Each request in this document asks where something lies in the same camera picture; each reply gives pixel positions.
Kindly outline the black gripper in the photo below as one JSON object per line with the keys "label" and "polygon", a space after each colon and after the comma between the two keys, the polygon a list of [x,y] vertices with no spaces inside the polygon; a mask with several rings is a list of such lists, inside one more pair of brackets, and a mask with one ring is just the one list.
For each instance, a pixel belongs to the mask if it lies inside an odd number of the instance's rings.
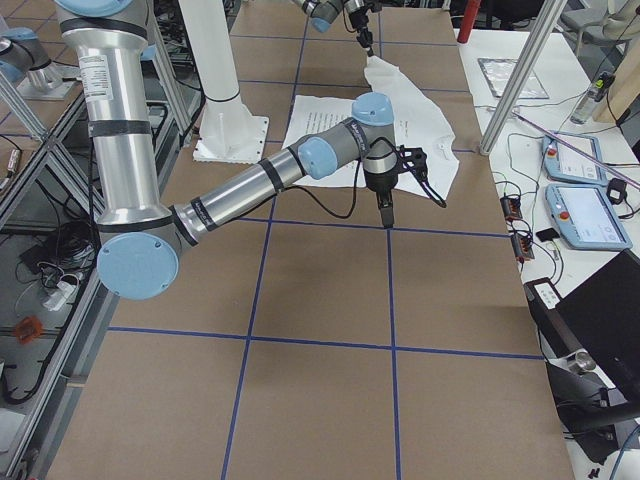
{"label": "black gripper", "polygon": [[384,173],[372,173],[364,170],[366,187],[376,193],[376,201],[381,217],[382,226],[391,229],[395,223],[392,190],[398,182],[395,170]]}
{"label": "black gripper", "polygon": [[374,56],[373,35],[368,28],[369,19],[365,10],[357,10],[349,14],[351,26],[356,30],[356,39],[361,46],[365,48],[368,56]]}

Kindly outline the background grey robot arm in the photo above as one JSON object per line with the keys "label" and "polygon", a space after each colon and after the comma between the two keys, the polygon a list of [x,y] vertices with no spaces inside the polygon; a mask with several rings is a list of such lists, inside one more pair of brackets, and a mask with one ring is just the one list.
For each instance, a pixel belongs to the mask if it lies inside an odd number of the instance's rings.
{"label": "background grey robot arm", "polygon": [[62,101],[72,90],[77,67],[60,68],[26,27],[1,33],[1,73],[28,100]]}

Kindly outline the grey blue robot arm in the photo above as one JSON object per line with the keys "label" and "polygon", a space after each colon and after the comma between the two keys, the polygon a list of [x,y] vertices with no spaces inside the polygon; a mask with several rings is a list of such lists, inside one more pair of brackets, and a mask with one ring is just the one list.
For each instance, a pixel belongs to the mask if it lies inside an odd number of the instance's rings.
{"label": "grey blue robot arm", "polygon": [[393,223],[398,181],[394,114],[389,98],[366,93],[334,127],[306,135],[213,191],[182,205],[161,203],[141,56],[151,33],[148,1],[61,1],[60,29],[77,53],[105,210],[97,270],[113,293],[143,300],[175,280],[183,251],[305,177],[322,179],[357,161]]}
{"label": "grey blue robot arm", "polygon": [[382,9],[380,1],[367,0],[294,0],[302,12],[310,19],[312,26],[320,33],[326,32],[333,22],[343,16],[345,29],[356,34],[356,40],[368,57],[375,55],[373,34],[369,30],[369,13]]}

